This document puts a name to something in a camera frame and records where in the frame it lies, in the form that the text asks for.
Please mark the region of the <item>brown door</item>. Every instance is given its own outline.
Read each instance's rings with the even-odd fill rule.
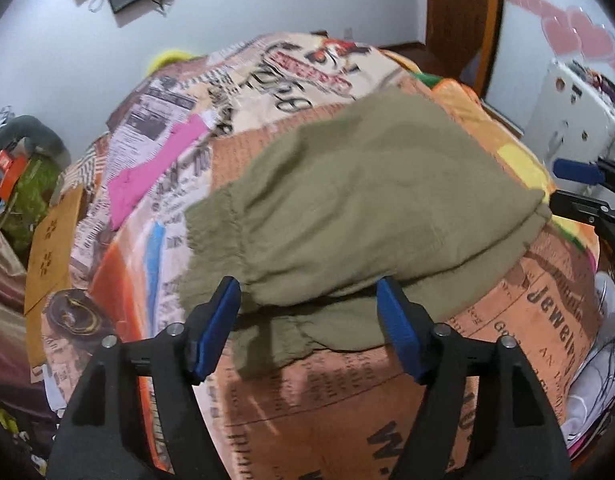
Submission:
[[[428,0],[425,47],[453,78],[481,51],[474,88],[487,86],[497,41],[501,0]]]

